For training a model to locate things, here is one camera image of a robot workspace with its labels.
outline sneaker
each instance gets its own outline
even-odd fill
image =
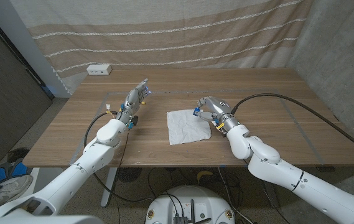
[[[32,181],[33,177],[31,175],[24,175],[1,183],[0,206],[21,196],[29,188]]]

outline electrical outlet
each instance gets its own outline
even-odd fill
[[[110,67],[110,64],[90,65],[87,71],[89,75],[109,75],[112,67]]]

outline table top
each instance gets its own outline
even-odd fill
[[[289,68],[113,70],[87,76],[24,159],[29,167],[66,167],[82,155],[82,139],[92,119],[118,110],[128,92],[145,78],[152,94],[136,115],[137,126],[121,135],[109,166],[219,167],[243,166],[227,138],[212,124],[210,139],[170,146],[166,113],[193,110],[199,98],[215,96],[231,106],[257,93],[278,93],[299,100],[344,128],[298,74]],[[312,113],[270,96],[244,102],[235,117],[281,157],[297,166],[354,166],[354,143]],[[92,127],[88,141],[111,115]]]

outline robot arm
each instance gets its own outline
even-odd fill
[[[133,122],[136,123],[134,114],[138,111],[139,104],[150,94],[146,85],[147,79],[129,92],[124,106],[117,114],[118,119],[111,119],[97,132],[96,138],[87,144],[83,155],[74,164],[42,190],[2,205],[0,217],[59,214],[87,178],[113,159],[114,150],[120,145],[118,135],[133,127]]]
[[[354,195],[340,190],[280,158],[279,153],[256,136],[247,137],[248,129],[232,114],[229,105],[214,97],[202,98],[194,115],[206,104],[213,111],[213,124],[226,134],[233,155],[238,159],[251,156],[248,166],[255,177],[291,190],[297,196],[338,223],[354,222]]]

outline tissue paper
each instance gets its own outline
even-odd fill
[[[193,110],[167,112],[170,145],[209,139],[212,136],[207,121],[193,115]]]

